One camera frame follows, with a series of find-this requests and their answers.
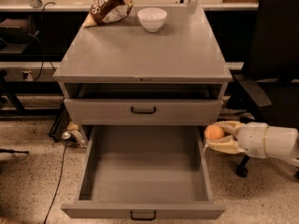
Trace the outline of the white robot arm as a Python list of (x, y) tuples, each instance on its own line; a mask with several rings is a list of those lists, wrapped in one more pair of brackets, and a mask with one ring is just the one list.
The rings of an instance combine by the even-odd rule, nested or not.
[(262, 122), (220, 121), (206, 127), (206, 147), (251, 158), (276, 158), (299, 166), (298, 130)]

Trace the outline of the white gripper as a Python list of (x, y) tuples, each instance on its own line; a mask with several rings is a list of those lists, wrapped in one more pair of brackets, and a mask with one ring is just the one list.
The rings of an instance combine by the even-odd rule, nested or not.
[(244, 153), (249, 157), (260, 159), (266, 157), (264, 140), (268, 129), (267, 124), (251, 122), (244, 125), (239, 121), (226, 120), (216, 122), (216, 125), (231, 135), (221, 139), (207, 139), (206, 145), (209, 148), (225, 154)]

